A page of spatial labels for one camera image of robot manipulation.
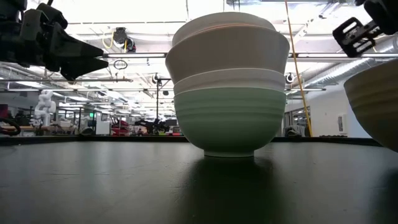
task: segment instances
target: beige bowl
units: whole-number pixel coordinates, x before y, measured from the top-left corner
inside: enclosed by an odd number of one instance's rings
[[[252,14],[243,12],[219,12],[196,18],[179,28],[173,36],[173,46],[198,32],[214,27],[238,24],[255,25],[275,30],[275,27],[269,21]]]
[[[284,74],[289,49],[287,39],[276,31],[228,26],[208,29],[179,42],[165,62],[174,83],[228,68],[264,68]]]
[[[349,103],[363,129],[384,147],[398,152],[398,60],[351,77],[344,84]]]

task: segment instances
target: ceiling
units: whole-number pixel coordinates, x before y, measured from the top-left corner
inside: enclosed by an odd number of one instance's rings
[[[36,8],[38,3],[47,2],[40,0],[30,0],[28,8]],[[329,11],[323,12],[325,7],[330,7]],[[232,0],[54,0],[53,7],[61,10],[64,17],[68,20],[69,26],[66,32],[74,38],[83,40],[91,45],[102,48],[106,53],[120,53],[123,50],[115,45],[111,45],[111,34],[116,27],[126,27],[130,38],[134,39],[137,52],[156,53],[168,52],[171,48],[171,40],[176,31],[186,22],[200,16],[223,11],[241,11],[263,17],[271,21],[277,31],[284,34],[289,40],[289,26],[283,1],[241,1],[240,8],[238,1],[234,6]],[[328,1],[306,1],[289,3],[289,14],[292,22],[292,32],[295,36],[296,52],[301,53],[337,53],[341,48],[333,39],[331,32],[349,17],[357,17],[363,23],[371,19],[361,7],[354,7],[352,4],[328,4]],[[156,84],[152,82],[155,74],[160,78],[170,78],[164,65],[164,58],[129,58],[124,59],[128,66],[124,70],[117,70],[113,63],[117,60],[109,59],[109,68],[98,70],[82,76],[84,82],[72,83],[53,82],[43,84],[53,88],[73,88],[73,89],[135,89],[134,91],[117,91],[108,96],[99,96],[98,93],[83,91],[73,93],[63,93],[58,91],[58,95],[80,96],[88,98],[89,101],[104,103],[105,99],[122,98],[127,103],[123,106],[112,105],[112,109],[132,110],[132,114],[142,116],[153,116],[156,107]],[[328,62],[299,62],[299,73],[305,72],[313,67],[330,67]],[[29,70],[19,68],[26,73],[19,72],[20,79],[38,78],[63,78],[57,73],[45,73],[40,67],[30,67]],[[296,74],[293,62],[288,62],[286,73]],[[108,82],[91,82],[92,79],[109,80]],[[26,88],[28,86],[14,83],[14,88]],[[173,83],[164,81],[162,90],[168,90],[168,95],[163,92],[159,94],[162,102],[159,114],[173,115],[174,107],[172,99],[174,97]],[[80,101],[67,98],[71,103],[81,103]]]

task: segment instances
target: table surface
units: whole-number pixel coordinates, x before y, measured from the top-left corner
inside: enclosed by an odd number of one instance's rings
[[[271,143],[253,158],[189,143],[0,147],[0,223],[397,223],[398,153]]]

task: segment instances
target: cable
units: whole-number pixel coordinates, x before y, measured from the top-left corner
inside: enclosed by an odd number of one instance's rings
[[[304,91],[303,91],[303,86],[301,84],[299,68],[297,66],[297,58],[296,58],[296,52],[294,49],[293,32],[292,32],[292,25],[290,23],[289,7],[287,5],[287,0],[285,0],[285,6],[286,6],[287,22],[289,23],[290,41],[292,42],[293,58],[294,58],[294,65],[296,67],[297,81],[298,81],[298,85],[300,86],[301,97],[303,98],[304,112],[305,112],[305,117],[307,118],[308,129],[310,131],[310,137],[312,137],[311,121],[310,121],[310,117],[308,115],[307,103],[305,102],[305,95],[304,95]]]
[[[15,123],[14,121],[12,121],[10,119],[6,119],[6,118],[0,118],[0,122],[8,123],[11,126],[15,127],[15,129],[16,129],[16,131],[6,131],[4,128],[0,127],[0,134],[16,136],[19,133],[21,133],[21,127],[19,127],[19,125],[17,123]]]
[[[107,45],[105,44],[105,38],[104,38],[104,37],[102,38],[102,44],[104,45],[104,47],[105,47],[106,49],[110,49],[110,48],[113,46],[113,35],[114,35],[114,32],[112,32],[112,40],[111,40],[111,45],[110,45],[110,46],[107,46]]]

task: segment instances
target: green bowl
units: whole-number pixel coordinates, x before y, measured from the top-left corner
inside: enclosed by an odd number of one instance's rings
[[[182,133],[207,156],[247,157],[280,129],[286,95],[265,88],[207,88],[174,96]]]

